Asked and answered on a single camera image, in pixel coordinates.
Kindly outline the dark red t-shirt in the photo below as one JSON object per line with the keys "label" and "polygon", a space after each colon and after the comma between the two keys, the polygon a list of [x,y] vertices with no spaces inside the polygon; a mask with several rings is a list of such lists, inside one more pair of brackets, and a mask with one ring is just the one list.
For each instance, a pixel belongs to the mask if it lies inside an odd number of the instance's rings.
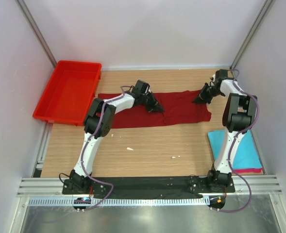
{"label": "dark red t-shirt", "polygon": [[199,90],[155,93],[155,98],[164,108],[164,112],[149,113],[146,107],[140,104],[115,114],[112,128],[144,128],[209,122],[211,113],[206,104],[192,102],[198,94]]}

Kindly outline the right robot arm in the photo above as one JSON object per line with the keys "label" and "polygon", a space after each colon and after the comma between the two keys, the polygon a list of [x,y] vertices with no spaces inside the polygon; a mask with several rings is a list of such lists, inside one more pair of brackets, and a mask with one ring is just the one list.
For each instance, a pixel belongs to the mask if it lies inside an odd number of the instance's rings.
{"label": "right robot arm", "polygon": [[233,162],[244,134],[250,130],[259,115],[257,96],[251,95],[237,83],[237,79],[229,77],[231,70],[220,69],[205,83],[193,100],[195,104],[210,104],[216,96],[224,96],[227,103],[222,117],[224,140],[220,153],[206,177],[206,187],[210,192],[221,192],[233,186]]}

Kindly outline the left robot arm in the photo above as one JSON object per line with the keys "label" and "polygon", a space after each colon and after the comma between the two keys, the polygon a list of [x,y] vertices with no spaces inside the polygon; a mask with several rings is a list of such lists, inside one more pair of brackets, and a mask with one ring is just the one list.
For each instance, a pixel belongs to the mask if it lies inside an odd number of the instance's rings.
{"label": "left robot arm", "polygon": [[163,113],[165,109],[151,91],[150,85],[138,80],[134,86],[111,99],[93,100],[84,119],[84,142],[79,159],[63,188],[71,192],[85,194],[91,190],[93,163],[101,141],[110,132],[116,114],[137,105],[146,107],[149,113]]}

